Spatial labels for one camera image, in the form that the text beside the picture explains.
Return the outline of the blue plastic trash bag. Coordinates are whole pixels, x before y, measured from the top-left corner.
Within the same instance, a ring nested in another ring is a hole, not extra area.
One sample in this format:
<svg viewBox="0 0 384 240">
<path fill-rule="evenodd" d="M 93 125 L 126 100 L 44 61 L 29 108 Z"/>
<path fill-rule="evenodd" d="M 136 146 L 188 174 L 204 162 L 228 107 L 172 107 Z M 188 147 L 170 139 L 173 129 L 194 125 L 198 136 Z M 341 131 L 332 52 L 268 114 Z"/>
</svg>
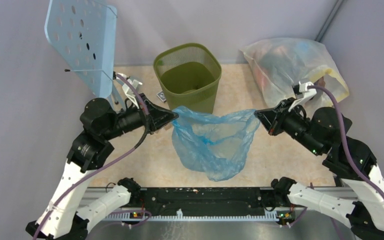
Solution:
<svg viewBox="0 0 384 240">
<path fill-rule="evenodd" d="M 213 182 L 235 177 L 245 167 L 248 152 L 260 121 L 255 109 L 223 116 L 192 111 L 185 106 L 173 110 L 173 147 L 191 171 L 205 173 Z"/>
</svg>

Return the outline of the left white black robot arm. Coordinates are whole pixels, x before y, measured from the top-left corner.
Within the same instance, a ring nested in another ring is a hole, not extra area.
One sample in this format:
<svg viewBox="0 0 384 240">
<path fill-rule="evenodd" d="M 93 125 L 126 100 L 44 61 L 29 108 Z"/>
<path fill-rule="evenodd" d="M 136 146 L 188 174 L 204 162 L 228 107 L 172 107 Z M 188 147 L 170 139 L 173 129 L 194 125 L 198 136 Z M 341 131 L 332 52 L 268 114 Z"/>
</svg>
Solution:
<svg viewBox="0 0 384 240">
<path fill-rule="evenodd" d="M 95 175 L 109 164 L 111 140 L 138 128 L 153 134 L 178 118 L 178 114 L 153 104 L 142 93 L 140 105 L 115 112 L 104 98 L 90 100 L 80 116 L 83 131 L 68 152 L 60 182 L 44 213 L 25 228 L 33 239 L 84 240 L 104 218 L 122 206 L 140 202 L 141 187 L 124 178 L 112 190 L 85 207 L 80 202 Z"/>
</svg>

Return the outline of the green ribbed trash bin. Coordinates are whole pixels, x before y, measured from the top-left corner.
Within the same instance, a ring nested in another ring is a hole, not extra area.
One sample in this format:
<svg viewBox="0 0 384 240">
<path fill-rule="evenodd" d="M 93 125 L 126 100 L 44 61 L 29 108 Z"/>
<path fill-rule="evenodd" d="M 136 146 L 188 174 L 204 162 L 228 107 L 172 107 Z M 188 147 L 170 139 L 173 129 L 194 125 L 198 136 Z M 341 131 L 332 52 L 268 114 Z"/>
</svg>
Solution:
<svg viewBox="0 0 384 240">
<path fill-rule="evenodd" d="M 170 110 L 184 106 L 213 113 L 222 67 L 204 45 L 191 42 L 168 49 L 154 59 L 153 70 Z"/>
</svg>

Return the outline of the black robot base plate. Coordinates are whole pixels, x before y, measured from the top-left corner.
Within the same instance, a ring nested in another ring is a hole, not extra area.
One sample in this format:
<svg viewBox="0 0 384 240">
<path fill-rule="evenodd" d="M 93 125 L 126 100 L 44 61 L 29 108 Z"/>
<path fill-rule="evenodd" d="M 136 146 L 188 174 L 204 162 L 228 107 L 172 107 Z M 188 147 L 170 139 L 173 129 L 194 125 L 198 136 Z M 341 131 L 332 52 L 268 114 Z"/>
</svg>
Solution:
<svg viewBox="0 0 384 240">
<path fill-rule="evenodd" d="M 245 217 L 295 206 L 267 187 L 149 187 L 133 194 L 126 207 L 161 217 L 178 210 L 186 217 Z"/>
</svg>

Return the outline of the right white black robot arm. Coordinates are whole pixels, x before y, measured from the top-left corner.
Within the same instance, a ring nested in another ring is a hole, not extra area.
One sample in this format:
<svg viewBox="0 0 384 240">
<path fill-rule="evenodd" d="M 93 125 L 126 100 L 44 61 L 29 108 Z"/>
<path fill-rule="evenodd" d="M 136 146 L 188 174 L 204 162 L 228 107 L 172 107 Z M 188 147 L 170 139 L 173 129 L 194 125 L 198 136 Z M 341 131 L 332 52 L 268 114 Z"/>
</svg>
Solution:
<svg viewBox="0 0 384 240">
<path fill-rule="evenodd" d="M 313 209 L 339 221 L 362 240 L 384 240 L 384 178 L 369 146 L 341 135 L 352 121 L 339 120 L 333 107 L 321 107 L 307 117 L 301 105 L 290 109 L 292 103 L 292 98 L 283 100 L 274 108 L 256 110 L 254 116 L 270 136 L 286 133 L 314 155 L 326 155 L 323 166 L 357 198 L 334 197 L 281 177 L 271 183 L 274 202 Z"/>
</svg>

